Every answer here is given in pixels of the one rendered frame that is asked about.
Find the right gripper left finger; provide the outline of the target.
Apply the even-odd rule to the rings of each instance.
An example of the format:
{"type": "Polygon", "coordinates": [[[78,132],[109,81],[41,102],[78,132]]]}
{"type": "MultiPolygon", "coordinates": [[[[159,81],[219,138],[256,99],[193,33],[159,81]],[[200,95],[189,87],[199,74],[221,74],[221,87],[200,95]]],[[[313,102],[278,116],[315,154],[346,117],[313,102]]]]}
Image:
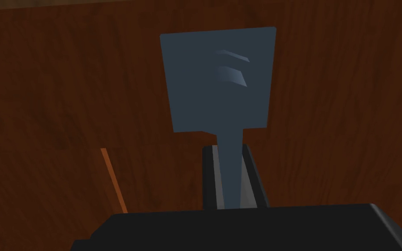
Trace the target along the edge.
{"type": "Polygon", "coordinates": [[[204,210],[225,208],[217,145],[202,149],[202,197],[204,210]]]}

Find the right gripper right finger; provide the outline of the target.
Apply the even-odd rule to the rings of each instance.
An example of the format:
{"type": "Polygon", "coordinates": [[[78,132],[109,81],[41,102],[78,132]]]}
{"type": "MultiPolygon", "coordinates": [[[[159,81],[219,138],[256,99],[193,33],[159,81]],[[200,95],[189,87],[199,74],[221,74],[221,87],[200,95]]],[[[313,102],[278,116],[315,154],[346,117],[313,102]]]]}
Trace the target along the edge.
{"type": "Polygon", "coordinates": [[[258,169],[249,145],[242,146],[241,208],[269,208],[258,169]]]}

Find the dark blue spatula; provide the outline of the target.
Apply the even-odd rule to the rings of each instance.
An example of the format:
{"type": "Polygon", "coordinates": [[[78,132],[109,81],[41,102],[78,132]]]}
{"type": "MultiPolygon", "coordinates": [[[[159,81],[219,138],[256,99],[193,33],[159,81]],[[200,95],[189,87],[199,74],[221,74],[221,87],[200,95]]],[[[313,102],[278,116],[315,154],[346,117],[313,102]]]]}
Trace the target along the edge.
{"type": "Polygon", "coordinates": [[[217,139],[226,209],[240,207],[243,130],[265,128],[275,27],[160,35],[174,132],[217,139]]]}

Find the thin orange stick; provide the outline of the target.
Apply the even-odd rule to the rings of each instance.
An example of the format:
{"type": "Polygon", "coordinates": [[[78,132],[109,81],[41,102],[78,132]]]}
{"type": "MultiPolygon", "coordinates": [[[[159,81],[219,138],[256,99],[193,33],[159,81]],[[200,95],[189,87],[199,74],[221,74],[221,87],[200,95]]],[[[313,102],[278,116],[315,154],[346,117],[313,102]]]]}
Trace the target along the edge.
{"type": "Polygon", "coordinates": [[[122,195],[121,189],[119,187],[119,183],[118,183],[118,180],[116,178],[116,175],[115,175],[115,172],[114,172],[114,169],[113,169],[109,154],[107,152],[107,149],[106,148],[101,148],[100,150],[101,150],[105,165],[107,167],[109,176],[111,178],[111,182],[113,184],[116,196],[118,198],[118,201],[119,201],[119,204],[120,204],[120,207],[121,207],[121,210],[122,210],[122,212],[124,214],[126,214],[126,213],[128,213],[128,210],[126,208],[125,201],[123,199],[123,195],[122,195]]]}

